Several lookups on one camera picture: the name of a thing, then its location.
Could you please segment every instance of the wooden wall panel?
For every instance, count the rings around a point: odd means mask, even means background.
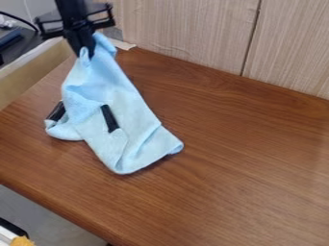
[[[329,1],[263,0],[243,75],[329,99]]]
[[[126,41],[240,74],[259,0],[114,0]]]

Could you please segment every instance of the wooden table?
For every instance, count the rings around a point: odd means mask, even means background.
[[[0,113],[2,184],[114,245],[329,245],[329,102],[141,49],[118,61],[183,153],[134,175],[43,119],[73,58]]]

